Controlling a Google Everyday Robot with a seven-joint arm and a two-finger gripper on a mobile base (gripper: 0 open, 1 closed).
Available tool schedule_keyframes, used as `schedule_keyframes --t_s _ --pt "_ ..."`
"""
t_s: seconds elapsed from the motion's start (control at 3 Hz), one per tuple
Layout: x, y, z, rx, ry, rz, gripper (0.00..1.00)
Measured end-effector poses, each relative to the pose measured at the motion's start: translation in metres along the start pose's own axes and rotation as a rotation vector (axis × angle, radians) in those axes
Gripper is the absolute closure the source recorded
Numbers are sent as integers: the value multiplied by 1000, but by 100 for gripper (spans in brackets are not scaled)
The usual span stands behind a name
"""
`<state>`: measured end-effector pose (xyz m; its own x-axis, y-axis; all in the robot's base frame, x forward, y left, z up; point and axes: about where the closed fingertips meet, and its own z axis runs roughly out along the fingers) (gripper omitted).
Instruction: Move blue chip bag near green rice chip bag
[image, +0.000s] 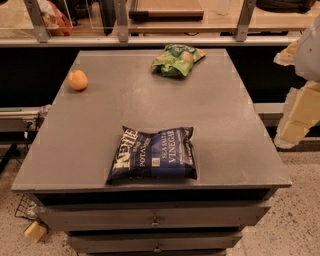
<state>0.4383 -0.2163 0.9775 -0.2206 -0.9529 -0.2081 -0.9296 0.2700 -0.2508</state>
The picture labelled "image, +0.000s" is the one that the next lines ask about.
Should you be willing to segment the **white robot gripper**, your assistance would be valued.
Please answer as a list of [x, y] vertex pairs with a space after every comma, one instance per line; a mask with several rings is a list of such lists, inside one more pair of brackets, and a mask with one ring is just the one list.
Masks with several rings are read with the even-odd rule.
[[299, 41], [277, 53], [273, 62], [281, 66], [295, 64], [298, 76], [313, 80], [300, 89], [291, 88], [287, 94], [274, 143], [278, 148], [290, 149], [320, 121], [320, 15], [302, 33]]

